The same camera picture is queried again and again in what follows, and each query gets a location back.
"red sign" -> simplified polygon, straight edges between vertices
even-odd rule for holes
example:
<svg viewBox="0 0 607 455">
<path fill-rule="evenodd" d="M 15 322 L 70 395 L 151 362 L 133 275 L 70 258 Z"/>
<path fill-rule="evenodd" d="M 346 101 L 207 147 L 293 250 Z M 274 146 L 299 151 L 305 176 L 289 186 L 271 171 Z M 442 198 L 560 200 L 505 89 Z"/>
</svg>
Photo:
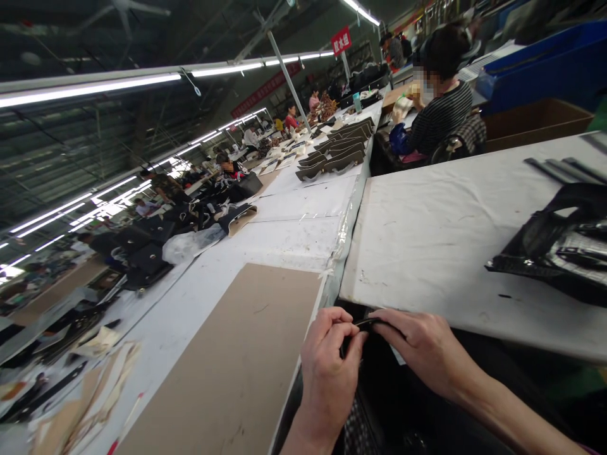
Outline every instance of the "red sign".
<svg viewBox="0 0 607 455">
<path fill-rule="evenodd" d="M 302 67 L 299 65 L 298 61 L 293 63 L 287 63 L 285 66 L 290 77 L 295 76 L 302 70 Z M 231 111 L 230 114 L 232 114 L 232 117 L 234 118 L 242 117 L 243 114 L 249 112 L 253 106 L 259 103 L 265 97 L 271 95 L 272 92 L 274 92 L 285 82 L 286 78 L 282 70 L 277 72 L 269 81 L 259 87 L 255 92 L 253 92 L 250 97 L 248 97 L 238 106 L 236 106 L 236 109 Z"/>
<path fill-rule="evenodd" d="M 333 46 L 333 54 L 338 56 L 346 49 L 352 46 L 352 38 L 350 38 L 350 27 L 347 25 L 342 28 L 337 35 L 331 38 L 331 45 Z"/>
</svg>

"white shirt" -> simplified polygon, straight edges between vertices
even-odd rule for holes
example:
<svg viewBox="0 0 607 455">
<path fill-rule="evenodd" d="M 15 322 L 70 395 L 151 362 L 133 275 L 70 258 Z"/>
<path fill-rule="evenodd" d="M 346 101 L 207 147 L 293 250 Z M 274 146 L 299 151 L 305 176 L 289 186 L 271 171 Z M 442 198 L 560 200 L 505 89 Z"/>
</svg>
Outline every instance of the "white shirt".
<svg viewBox="0 0 607 455">
<path fill-rule="evenodd" d="M 135 207 L 135 210 L 137 211 L 138 214 L 140 214 L 141 216 L 146 216 L 147 213 L 151 210 L 151 209 L 156 209 L 158 208 L 157 204 L 153 204 L 151 202 L 146 202 L 145 205 L 139 205 L 137 204 L 137 207 Z"/>
<path fill-rule="evenodd" d="M 245 138 L 243 139 L 243 143 L 245 145 L 252 145 L 253 147 L 256 147 L 257 139 L 255 137 L 255 133 L 251 130 L 245 131 Z"/>
</svg>

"white table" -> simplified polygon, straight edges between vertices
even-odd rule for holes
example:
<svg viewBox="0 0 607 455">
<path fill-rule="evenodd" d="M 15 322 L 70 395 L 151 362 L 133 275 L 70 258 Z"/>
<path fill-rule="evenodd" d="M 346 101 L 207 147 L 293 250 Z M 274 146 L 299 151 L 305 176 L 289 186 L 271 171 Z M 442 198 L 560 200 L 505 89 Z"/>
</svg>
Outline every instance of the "white table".
<svg viewBox="0 0 607 455">
<path fill-rule="evenodd" d="M 340 296 L 606 363 L 607 308 L 484 268 L 561 187 L 523 160 L 571 156 L 607 169 L 572 136 L 368 179 Z"/>
<path fill-rule="evenodd" d="M 372 116 L 376 125 L 381 104 L 363 113 Z M 89 445 L 87 455 L 107 454 L 137 395 L 145 392 L 128 424 L 130 428 L 247 262 L 321 272 L 322 304 L 333 304 L 369 175 L 371 147 L 372 139 L 363 164 L 314 183 L 300 182 L 295 176 L 296 166 L 283 169 L 253 202 L 259 209 L 257 217 L 235 237 L 224 238 L 191 264 L 175 267 L 141 299 L 132 292 L 122 292 L 101 323 L 124 318 L 117 330 L 132 327 L 124 340 L 141 341 L 142 351 L 106 427 Z M 68 399 L 77 393 L 75 389 Z"/>
</svg>

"paper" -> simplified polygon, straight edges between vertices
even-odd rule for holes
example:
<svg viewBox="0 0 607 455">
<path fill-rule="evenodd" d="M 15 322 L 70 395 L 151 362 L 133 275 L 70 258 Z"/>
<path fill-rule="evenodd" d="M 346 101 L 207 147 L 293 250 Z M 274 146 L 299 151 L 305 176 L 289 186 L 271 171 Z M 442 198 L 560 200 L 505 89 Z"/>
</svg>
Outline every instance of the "paper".
<svg viewBox="0 0 607 455">
<path fill-rule="evenodd" d="M 116 455 L 268 453 L 321 283 L 245 265 Z"/>
<path fill-rule="evenodd" d="M 100 357 L 109 352 L 118 340 L 120 340 L 120 337 L 121 335 L 118 332 L 101 326 L 99 333 L 97 333 L 93 339 L 72 349 L 71 352 L 85 357 Z"/>
</svg>

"dark hair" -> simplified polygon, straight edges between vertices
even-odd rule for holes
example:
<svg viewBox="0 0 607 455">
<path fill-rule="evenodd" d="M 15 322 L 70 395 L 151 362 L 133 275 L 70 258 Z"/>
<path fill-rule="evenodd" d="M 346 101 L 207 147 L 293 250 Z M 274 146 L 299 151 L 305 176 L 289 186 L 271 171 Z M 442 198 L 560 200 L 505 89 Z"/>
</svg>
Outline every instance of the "dark hair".
<svg viewBox="0 0 607 455">
<path fill-rule="evenodd" d="M 85 241 L 87 238 L 91 237 L 93 234 L 91 233 L 82 233 L 79 234 L 78 237 L 76 237 L 76 240 L 78 241 Z"/>
<path fill-rule="evenodd" d="M 426 71 L 438 74 L 441 80 L 452 78 L 462 62 L 462 56 L 470 50 L 468 35 L 460 21 L 451 22 L 437 29 L 425 43 L 421 64 Z"/>
<path fill-rule="evenodd" d="M 221 152 L 217 154 L 217 156 L 215 157 L 215 161 L 217 162 L 217 164 L 222 164 L 230 161 L 230 158 L 228 158 L 228 156 L 224 152 Z"/>
</svg>

